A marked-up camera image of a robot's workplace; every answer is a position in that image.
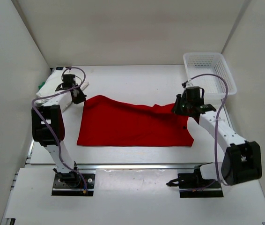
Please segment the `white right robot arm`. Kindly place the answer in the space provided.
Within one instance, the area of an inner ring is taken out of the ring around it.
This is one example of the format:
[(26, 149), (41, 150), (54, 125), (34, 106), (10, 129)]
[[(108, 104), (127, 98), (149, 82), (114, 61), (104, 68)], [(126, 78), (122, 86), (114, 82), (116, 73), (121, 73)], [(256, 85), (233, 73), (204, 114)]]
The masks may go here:
[(215, 156), (213, 163), (199, 166), (199, 172), (193, 175), (193, 183), (197, 187), (206, 186), (210, 180), (224, 181), (233, 186), (262, 177), (259, 144), (238, 135), (220, 118), (220, 109), (205, 104), (202, 88), (185, 88), (182, 94), (177, 94), (171, 111), (179, 116), (193, 118), (214, 138), (214, 146), (223, 150), (221, 162)]

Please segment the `aluminium rail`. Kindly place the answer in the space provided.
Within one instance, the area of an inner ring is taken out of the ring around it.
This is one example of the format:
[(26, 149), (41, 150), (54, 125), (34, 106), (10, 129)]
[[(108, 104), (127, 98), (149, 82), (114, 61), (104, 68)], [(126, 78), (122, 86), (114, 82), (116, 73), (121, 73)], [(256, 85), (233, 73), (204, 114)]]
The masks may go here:
[(172, 164), (78, 164), (81, 170), (145, 170), (145, 169), (193, 169), (200, 163), (172, 163)]

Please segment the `dark table label sticker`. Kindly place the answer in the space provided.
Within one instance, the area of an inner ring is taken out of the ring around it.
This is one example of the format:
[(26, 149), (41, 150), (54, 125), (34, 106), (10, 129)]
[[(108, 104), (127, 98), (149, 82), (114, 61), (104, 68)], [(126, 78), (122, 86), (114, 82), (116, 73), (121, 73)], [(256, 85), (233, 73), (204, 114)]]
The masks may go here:
[(70, 68), (70, 67), (56, 67), (55, 69), (56, 69), (56, 70), (60, 70), (60, 71), (62, 71), (62, 70), (65, 70), (65, 69), (67, 69), (67, 68)]

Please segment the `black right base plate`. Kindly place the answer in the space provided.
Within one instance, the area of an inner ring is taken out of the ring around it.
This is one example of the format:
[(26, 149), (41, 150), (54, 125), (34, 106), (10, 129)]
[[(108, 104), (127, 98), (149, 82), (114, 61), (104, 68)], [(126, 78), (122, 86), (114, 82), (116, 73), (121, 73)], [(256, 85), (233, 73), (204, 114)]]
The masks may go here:
[(180, 198), (224, 197), (221, 184), (216, 180), (205, 180), (200, 173), (178, 173), (177, 178), (166, 183), (168, 187), (179, 187)]

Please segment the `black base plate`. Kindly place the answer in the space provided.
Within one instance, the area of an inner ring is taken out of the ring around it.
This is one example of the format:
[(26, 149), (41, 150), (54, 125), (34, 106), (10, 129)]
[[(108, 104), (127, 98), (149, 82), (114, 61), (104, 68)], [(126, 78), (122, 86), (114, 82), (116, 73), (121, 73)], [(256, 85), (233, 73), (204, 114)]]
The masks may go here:
[(95, 171), (87, 171), (81, 176), (74, 172), (56, 173), (53, 185), (52, 196), (93, 196), (96, 181)]
[(178, 173), (177, 178), (166, 183), (168, 187), (179, 187), (180, 198), (224, 197), (221, 184), (216, 180), (205, 180), (200, 173)]

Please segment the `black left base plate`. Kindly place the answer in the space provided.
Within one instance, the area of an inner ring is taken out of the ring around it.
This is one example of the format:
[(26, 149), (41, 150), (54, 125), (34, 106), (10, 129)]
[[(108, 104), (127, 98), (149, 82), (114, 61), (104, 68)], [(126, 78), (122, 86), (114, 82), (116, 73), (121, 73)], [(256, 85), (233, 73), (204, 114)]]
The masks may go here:
[(96, 181), (95, 171), (87, 171), (81, 176), (74, 172), (56, 173), (53, 185), (52, 196), (93, 196)]

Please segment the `red t-shirt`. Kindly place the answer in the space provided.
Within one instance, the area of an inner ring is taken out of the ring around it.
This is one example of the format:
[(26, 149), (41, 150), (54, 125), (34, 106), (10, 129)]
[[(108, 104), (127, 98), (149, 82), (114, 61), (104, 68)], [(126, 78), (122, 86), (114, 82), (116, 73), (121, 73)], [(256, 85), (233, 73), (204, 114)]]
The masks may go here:
[(188, 117), (171, 112), (173, 104), (133, 105), (97, 95), (84, 103), (79, 146), (191, 147)]

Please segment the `white t-shirt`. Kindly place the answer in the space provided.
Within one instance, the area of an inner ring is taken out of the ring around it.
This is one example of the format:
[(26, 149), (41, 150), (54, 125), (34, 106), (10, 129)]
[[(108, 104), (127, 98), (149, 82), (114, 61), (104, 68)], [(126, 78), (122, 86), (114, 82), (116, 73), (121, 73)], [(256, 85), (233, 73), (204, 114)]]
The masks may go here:
[(65, 93), (63, 95), (58, 95), (53, 100), (51, 95), (62, 92), (62, 90), (57, 90), (62, 88), (62, 73), (66, 68), (63, 67), (62, 70), (54, 70), (52, 74), (45, 81), (44, 85), (37, 92), (37, 100), (35, 101), (36, 105), (48, 105), (47, 103), (53, 103), (54, 105), (60, 105), (61, 111), (64, 112), (66, 108), (72, 103), (70, 94)]

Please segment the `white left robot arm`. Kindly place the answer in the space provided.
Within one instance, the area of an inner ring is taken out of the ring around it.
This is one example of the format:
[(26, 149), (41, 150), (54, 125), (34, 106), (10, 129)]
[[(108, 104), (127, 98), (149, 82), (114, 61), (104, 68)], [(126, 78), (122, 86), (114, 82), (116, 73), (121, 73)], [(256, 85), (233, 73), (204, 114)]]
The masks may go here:
[(86, 95), (81, 89), (86, 74), (84, 71), (82, 74), (83, 78), (79, 79), (78, 84), (78, 76), (63, 71), (62, 83), (53, 93), (32, 100), (31, 118), (33, 139), (49, 152), (55, 163), (53, 170), (56, 177), (70, 188), (83, 188), (86, 191), (85, 178), (64, 144), (66, 132), (62, 117), (62, 111), (70, 104), (79, 104), (86, 100)]

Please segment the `white plastic laundry basket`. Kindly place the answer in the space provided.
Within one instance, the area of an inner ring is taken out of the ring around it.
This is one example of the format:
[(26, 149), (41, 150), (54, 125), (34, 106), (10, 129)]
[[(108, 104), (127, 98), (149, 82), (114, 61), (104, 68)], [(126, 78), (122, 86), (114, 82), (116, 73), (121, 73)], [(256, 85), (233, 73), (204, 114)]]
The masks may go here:
[(183, 60), (189, 80), (197, 75), (207, 74), (191, 81), (192, 85), (205, 90), (205, 99), (223, 99), (226, 90), (229, 95), (237, 93), (235, 81), (222, 54), (190, 52), (183, 55)]

